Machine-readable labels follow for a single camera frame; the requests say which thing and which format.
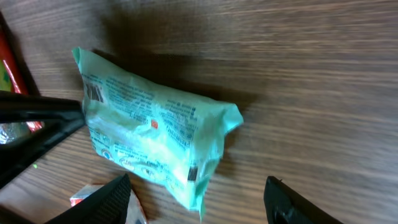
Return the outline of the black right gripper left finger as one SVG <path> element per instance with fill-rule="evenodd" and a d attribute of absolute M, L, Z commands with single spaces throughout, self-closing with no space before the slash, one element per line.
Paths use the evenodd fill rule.
<path fill-rule="evenodd" d="M 121 175 L 46 224 L 125 224 L 130 193 L 129 176 Z"/>

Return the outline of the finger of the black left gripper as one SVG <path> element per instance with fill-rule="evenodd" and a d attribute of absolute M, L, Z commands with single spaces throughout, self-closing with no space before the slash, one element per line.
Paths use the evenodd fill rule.
<path fill-rule="evenodd" d="M 1 145 L 1 187 L 85 125 L 84 119 L 57 120 L 37 132 Z"/>
<path fill-rule="evenodd" d="M 84 124 L 80 102 L 1 91 L 1 123 L 53 120 Z"/>

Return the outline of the teal wipes packet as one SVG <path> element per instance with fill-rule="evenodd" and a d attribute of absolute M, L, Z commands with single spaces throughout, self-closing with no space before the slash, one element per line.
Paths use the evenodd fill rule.
<path fill-rule="evenodd" d="M 96 153 L 204 215 L 225 137 L 244 122 L 238 107 L 156 84 L 80 47 L 72 54 Z"/>

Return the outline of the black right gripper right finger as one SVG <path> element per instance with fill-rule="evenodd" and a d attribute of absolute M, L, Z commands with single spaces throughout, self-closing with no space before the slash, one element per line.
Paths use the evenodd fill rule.
<path fill-rule="evenodd" d="M 268 224 L 343 224 L 274 176 L 264 189 Z"/>

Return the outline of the red candy bar wrapper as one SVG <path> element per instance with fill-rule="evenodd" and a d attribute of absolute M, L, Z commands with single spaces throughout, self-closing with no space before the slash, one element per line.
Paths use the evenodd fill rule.
<path fill-rule="evenodd" d="M 41 97 L 31 95 L 6 37 L 6 30 L 1 26 L 1 122 L 16 121 L 7 115 L 16 115 L 13 110 L 36 110 L 42 104 Z"/>

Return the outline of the green snack packet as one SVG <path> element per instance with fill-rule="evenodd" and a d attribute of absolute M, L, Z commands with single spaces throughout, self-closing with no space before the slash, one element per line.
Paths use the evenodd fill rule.
<path fill-rule="evenodd" d="M 1 91 L 21 93 L 13 74 L 9 74 L 9 66 L 1 60 Z M 1 123 L 1 144 L 13 142 L 31 133 L 26 122 Z"/>

